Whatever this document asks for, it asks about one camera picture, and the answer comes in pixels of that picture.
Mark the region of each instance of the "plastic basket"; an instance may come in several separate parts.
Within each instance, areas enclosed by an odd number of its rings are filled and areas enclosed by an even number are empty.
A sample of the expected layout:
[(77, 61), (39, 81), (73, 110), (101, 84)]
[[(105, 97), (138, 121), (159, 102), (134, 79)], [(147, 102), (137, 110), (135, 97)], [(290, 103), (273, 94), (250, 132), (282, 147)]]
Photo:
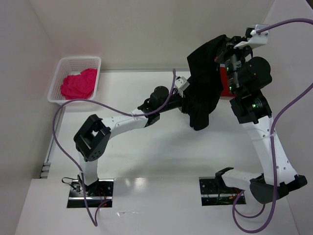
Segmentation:
[(86, 69), (97, 69), (97, 78), (94, 84), (94, 90), (90, 98), (93, 100), (96, 96), (99, 74), (100, 74), (101, 58), (97, 56), (73, 56), (62, 58), (54, 73), (53, 80), (48, 92), (47, 99), (49, 102), (63, 104), (67, 100), (61, 95), (61, 85), (64, 78), (68, 75), (80, 74)]

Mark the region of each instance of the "white wall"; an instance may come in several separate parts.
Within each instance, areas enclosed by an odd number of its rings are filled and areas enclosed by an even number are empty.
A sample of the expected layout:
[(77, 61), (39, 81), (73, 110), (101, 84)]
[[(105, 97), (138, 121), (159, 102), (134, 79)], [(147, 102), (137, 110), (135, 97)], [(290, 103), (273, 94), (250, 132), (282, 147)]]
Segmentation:
[(30, 2), (62, 56), (99, 55), (102, 69), (179, 69), (208, 40), (262, 22), (273, 0)]
[[(305, 0), (276, 0), (265, 19), (274, 24), (290, 18), (313, 19)], [(312, 82), (313, 26), (293, 23), (270, 31), (268, 45), (259, 48), (271, 64), (273, 82), (265, 87), (274, 115)], [(284, 150), (298, 174), (305, 175), (308, 185), (292, 192), (288, 201), (301, 235), (313, 234), (313, 91), (280, 118), (277, 131)]]
[(51, 138), (58, 56), (27, 0), (2, 0), (0, 17), (0, 233), (11, 235)]

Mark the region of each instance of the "black garment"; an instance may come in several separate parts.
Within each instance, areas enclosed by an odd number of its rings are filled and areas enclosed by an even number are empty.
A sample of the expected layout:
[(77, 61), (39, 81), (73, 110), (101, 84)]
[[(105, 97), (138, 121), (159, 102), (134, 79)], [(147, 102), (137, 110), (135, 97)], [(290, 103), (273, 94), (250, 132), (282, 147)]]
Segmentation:
[(221, 35), (196, 49), (188, 57), (191, 77), (184, 91), (186, 102), (184, 113), (190, 116), (190, 126), (199, 131), (209, 125), (209, 114), (216, 108), (223, 85), (218, 64), (214, 62), (218, 48), (225, 42)]

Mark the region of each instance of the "red object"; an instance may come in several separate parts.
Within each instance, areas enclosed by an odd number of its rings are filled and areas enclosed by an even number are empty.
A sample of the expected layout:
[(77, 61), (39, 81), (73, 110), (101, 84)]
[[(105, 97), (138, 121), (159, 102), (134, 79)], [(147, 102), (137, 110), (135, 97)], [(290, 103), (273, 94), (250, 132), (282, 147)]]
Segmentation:
[(61, 94), (65, 99), (87, 99), (92, 95), (96, 77), (96, 69), (86, 69), (79, 75), (69, 75), (63, 80)]
[(234, 94), (229, 92), (228, 82), (227, 82), (227, 74), (225, 67), (220, 67), (221, 80), (223, 84), (223, 91), (221, 96), (235, 97)]

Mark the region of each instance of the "pink cloth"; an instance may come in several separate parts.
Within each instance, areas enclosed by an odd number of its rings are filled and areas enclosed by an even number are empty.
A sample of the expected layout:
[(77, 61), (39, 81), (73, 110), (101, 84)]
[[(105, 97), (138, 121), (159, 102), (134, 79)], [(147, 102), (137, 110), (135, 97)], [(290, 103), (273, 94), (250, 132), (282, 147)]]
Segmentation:
[(65, 99), (87, 99), (92, 95), (96, 77), (96, 69), (86, 69), (79, 75), (69, 75), (63, 80), (61, 94)]

